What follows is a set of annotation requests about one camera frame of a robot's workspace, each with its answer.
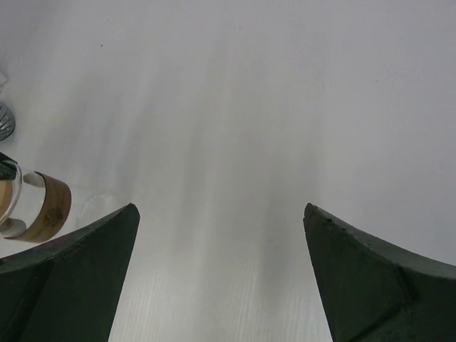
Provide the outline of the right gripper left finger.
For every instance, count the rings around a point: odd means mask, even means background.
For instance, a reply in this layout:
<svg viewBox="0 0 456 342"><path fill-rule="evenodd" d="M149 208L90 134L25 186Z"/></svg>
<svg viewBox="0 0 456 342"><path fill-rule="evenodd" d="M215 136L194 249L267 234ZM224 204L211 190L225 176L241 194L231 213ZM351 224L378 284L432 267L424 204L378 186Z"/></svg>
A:
<svg viewBox="0 0 456 342"><path fill-rule="evenodd" d="M128 204L1 258L1 340L107 341L139 223Z"/></svg>

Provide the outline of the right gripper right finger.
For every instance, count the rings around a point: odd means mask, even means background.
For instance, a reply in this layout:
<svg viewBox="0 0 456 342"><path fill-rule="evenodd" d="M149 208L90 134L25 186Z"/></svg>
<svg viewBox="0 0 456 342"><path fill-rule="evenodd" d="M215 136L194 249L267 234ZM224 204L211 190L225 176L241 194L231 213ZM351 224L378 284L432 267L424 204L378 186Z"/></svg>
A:
<svg viewBox="0 0 456 342"><path fill-rule="evenodd" d="M304 231L333 341L454 341L455 266L307 204Z"/></svg>

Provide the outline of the glass carafe with wooden collar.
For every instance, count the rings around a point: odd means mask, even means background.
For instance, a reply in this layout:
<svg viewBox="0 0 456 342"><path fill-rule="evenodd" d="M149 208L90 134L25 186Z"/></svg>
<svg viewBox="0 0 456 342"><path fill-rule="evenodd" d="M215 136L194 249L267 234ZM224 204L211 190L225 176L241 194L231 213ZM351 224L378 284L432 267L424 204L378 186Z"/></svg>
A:
<svg viewBox="0 0 456 342"><path fill-rule="evenodd" d="M1 237L42 243L60 232L70 214L70 187L21 167L1 154Z"/></svg>

